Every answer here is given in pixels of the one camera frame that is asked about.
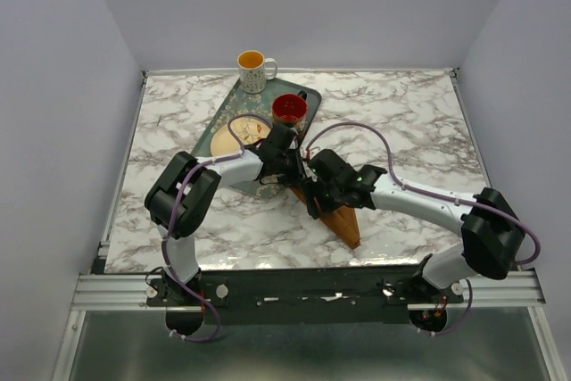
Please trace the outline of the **brown cloth napkin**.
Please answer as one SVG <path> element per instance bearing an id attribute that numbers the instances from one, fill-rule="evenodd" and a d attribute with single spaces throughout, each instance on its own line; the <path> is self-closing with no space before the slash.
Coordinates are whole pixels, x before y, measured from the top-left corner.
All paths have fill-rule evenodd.
<path id="1" fill-rule="evenodd" d="M 306 205 L 305 187 L 290 187 L 292 192 Z M 325 224 L 330 231 L 332 231 L 338 238 L 340 238 L 345 245 L 354 250 L 360 246 L 360 228 L 355 209 L 346 205 L 332 211 L 324 211 L 320 206 L 319 199 L 316 200 L 320 210 L 320 220 Z"/>

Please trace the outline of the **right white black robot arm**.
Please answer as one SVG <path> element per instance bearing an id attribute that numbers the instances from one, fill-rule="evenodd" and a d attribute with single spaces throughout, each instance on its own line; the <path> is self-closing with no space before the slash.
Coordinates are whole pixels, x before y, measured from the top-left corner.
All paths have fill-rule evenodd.
<path id="1" fill-rule="evenodd" d="M 326 149 L 308 162 L 324 209 L 341 205 L 394 211 L 427 221 L 459 237 L 459 243 L 426 256 L 406 285 L 421 302 L 431 302 L 461 279 L 481 275 L 503 280 L 515 264 L 524 231 L 503 195 L 489 187 L 476 195 L 443 194 L 430 186 L 399 183 L 384 168 L 354 169 Z"/>

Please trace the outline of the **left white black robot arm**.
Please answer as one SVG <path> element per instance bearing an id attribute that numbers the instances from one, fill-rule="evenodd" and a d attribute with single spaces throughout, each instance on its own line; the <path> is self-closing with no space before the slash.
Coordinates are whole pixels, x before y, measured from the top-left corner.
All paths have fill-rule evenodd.
<path id="1" fill-rule="evenodd" d="M 202 225 L 215 194 L 242 182 L 268 176 L 289 183 L 302 178 L 302 138 L 293 128 L 274 125 L 266 137 L 243 143 L 234 131 L 236 149 L 219 156 L 195 158 L 179 152 L 145 198 L 151 221 L 159 228 L 163 276 L 168 296 L 179 305 L 194 299 L 207 303 L 198 289 L 201 269 L 195 256 L 194 233 Z"/>

